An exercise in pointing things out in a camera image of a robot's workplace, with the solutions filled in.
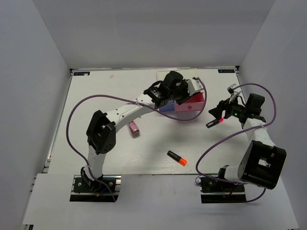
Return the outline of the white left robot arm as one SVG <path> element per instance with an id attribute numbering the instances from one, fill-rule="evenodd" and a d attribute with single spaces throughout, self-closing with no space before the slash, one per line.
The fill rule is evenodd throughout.
<path id="1" fill-rule="evenodd" d="M 161 82 L 153 83 L 139 95 L 135 101 L 117 109 L 103 113 L 96 111 L 86 131 L 89 154 L 89 166 L 82 169 L 82 178 L 90 191 L 101 187 L 102 167 L 106 154 L 116 144 L 116 133 L 134 119 L 150 113 L 151 108 L 159 109 L 169 100 L 182 104 L 202 90 L 202 85 L 195 77 L 184 79 L 176 71 L 170 71 Z"/>

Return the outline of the white mini drawer cabinet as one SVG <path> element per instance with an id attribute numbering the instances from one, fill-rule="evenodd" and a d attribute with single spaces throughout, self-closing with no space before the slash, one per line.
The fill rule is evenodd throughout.
<path id="1" fill-rule="evenodd" d="M 168 69 L 164 71 L 158 71 L 156 73 L 156 79 L 158 81 L 164 80 L 165 76 L 170 72 L 170 71 L 175 71 L 180 73 L 184 79 L 192 79 L 194 77 L 197 77 L 197 70 L 196 69 Z"/>

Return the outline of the orange highlighter marker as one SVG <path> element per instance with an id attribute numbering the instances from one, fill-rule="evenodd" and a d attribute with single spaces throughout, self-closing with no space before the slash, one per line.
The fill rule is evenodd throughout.
<path id="1" fill-rule="evenodd" d="M 185 166 L 187 164 L 187 161 L 184 158 L 180 157 L 179 155 L 170 150 L 167 152 L 167 156 L 169 156 L 170 158 L 172 158 L 182 166 Z"/>

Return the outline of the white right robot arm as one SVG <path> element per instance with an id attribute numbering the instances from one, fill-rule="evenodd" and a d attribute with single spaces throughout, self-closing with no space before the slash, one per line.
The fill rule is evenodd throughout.
<path id="1" fill-rule="evenodd" d="M 266 120 L 262 117 L 261 106 L 265 98 L 251 93 L 245 105 L 238 103 L 237 97 L 221 100 L 218 105 L 209 110 L 214 120 L 207 123 L 211 128 L 223 119 L 231 116 L 238 118 L 243 129 L 248 129 L 249 146 L 238 166 L 225 165 L 218 172 L 217 187 L 228 191 L 235 183 L 254 184 L 266 189 L 274 189 L 279 180 L 286 151 L 277 147 L 267 130 Z"/>

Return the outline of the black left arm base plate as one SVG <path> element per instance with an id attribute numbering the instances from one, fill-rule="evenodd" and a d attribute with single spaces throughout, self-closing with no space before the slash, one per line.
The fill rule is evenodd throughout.
<path id="1" fill-rule="evenodd" d="M 80 175 L 75 175 L 71 188 L 70 202 L 109 203 L 117 201 L 121 187 L 121 176 L 105 175 L 102 181 L 110 187 L 115 200 L 105 185 L 95 181 L 94 189 L 91 190 Z"/>

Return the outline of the pink small drawer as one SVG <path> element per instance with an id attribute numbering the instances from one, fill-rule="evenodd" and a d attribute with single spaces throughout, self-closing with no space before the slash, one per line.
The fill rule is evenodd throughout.
<path id="1" fill-rule="evenodd" d="M 204 106 L 204 95 L 202 92 L 191 97 L 181 105 L 176 101 L 174 102 L 175 112 L 191 112 L 191 111 L 200 111 Z"/>

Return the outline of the pink highlighter marker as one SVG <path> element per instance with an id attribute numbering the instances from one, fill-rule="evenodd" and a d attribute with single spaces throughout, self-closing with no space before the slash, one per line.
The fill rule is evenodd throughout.
<path id="1" fill-rule="evenodd" d="M 217 125 L 217 124 L 223 122 L 223 120 L 224 120 L 223 118 L 215 119 L 215 120 L 213 120 L 213 121 L 207 123 L 207 124 L 206 124 L 206 127 L 207 127 L 207 128 L 211 128 L 211 127 L 213 127 L 213 126 L 215 126 L 215 125 Z"/>

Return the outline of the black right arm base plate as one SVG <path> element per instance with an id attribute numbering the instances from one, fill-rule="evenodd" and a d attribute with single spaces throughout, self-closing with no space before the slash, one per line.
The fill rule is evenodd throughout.
<path id="1" fill-rule="evenodd" d="M 195 184 L 200 187 L 202 204 L 236 204 L 247 201 L 242 184 L 230 184 L 198 176 Z"/>

